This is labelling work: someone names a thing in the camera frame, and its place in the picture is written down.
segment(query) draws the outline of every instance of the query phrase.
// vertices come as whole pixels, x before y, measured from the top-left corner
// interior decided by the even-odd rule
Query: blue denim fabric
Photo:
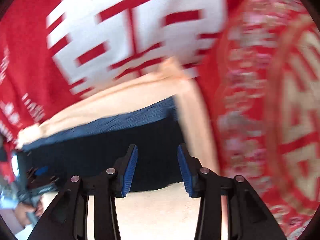
[[[63,142],[78,137],[133,128],[162,120],[169,115],[172,115],[173,118],[177,120],[175,103],[172,97],[131,113],[100,118],[88,124],[58,132],[47,138],[41,138],[24,145],[22,150],[29,151],[40,146]]]

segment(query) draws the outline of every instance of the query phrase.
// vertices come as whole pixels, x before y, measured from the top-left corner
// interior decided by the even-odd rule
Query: human hand
[[[34,212],[37,217],[40,217],[43,214],[44,208],[43,208],[41,200],[38,202],[37,208],[35,208],[31,205],[24,204],[24,203],[19,203],[17,205],[16,209],[14,210],[14,213],[15,213],[15,216],[16,216],[18,222],[23,227],[31,224],[31,222],[27,216],[27,213],[34,213]]]

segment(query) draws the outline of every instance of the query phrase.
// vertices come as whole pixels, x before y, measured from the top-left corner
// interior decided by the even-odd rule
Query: ribbed blue pad
[[[138,148],[137,146],[134,147],[127,169],[125,170],[124,176],[123,176],[123,185],[122,185],[122,195],[125,197],[127,193],[130,192],[131,183],[134,175],[134,171],[136,169],[138,160]]]
[[[179,167],[180,167],[184,187],[186,189],[186,192],[189,194],[189,197],[191,197],[193,194],[192,176],[191,176],[186,158],[184,157],[181,146],[178,147],[178,162],[179,162]]]

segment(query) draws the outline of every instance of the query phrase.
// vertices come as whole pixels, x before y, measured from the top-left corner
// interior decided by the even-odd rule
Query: metal pin
[[[71,181],[72,182],[78,182],[80,177],[78,175],[72,176]]]
[[[107,174],[114,174],[116,172],[116,170],[114,168],[109,168],[107,169]]]
[[[208,168],[201,168],[201,169],[200,169],[200,172],[201,172],[202,174],[208,174],[208,173],[210,172],[210,170],[209,170]]]
[[[244,176],[241,176],[241,175],[237,175],[236,176],[236,181],[238,181],[238,182],[244,182]]]

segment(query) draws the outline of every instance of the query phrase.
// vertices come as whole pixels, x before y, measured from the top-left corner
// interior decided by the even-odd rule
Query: beige surface
[[[106,89],[59,112],[41,125],[35,124],[18,136],[18,148],[62,130],[99,118],[129,113],[173,96],[179,124],[192,156],[219,173],[209,117],[196,82],[185,75],[173,58],[159,70]]]
[[[45,208],[55,195],[44,195]],[[93,203],[94,196],[90,196],[88,240],[94,240]],[[189,198],[183,183],[155,191],[129,193],[124,199],[116,198],[121,240],[193,240],[199,204],[199,198]],[[227,239],[227,234],[227,220],[224,219],[221,239]]]

